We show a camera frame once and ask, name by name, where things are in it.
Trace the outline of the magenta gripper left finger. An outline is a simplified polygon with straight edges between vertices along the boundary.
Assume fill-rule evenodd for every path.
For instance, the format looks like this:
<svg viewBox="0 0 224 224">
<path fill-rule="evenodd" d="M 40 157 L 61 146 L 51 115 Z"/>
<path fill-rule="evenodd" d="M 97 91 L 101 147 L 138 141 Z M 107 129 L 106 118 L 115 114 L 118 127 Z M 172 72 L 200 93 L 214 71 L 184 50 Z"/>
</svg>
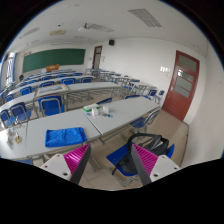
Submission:
<svg viewBox="0 0 224 224">
<path fill-rule="evenodd" d="M 91 146 L 86 144 L 65 155 L 55 154 L 41 169 L 78 185 L 90 154 Z"/>
</svg>

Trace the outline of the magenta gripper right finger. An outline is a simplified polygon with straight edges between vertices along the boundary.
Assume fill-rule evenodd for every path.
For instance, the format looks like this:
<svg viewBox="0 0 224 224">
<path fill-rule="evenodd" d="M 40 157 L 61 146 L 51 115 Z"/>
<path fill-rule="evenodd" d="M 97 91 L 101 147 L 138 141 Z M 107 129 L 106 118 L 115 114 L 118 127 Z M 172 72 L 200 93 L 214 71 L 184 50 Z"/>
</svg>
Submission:
<svg viewBox="0 0 224 224">
<path fill-rule="evenodd" d="M 180 169 L 171 160 L 173 152 L 174 145 L 169 148 L 166 155 L 160 156 L 135 144 L 132 145 L 131 155 L 143 185 L 148 185 Z"/>
</svg>

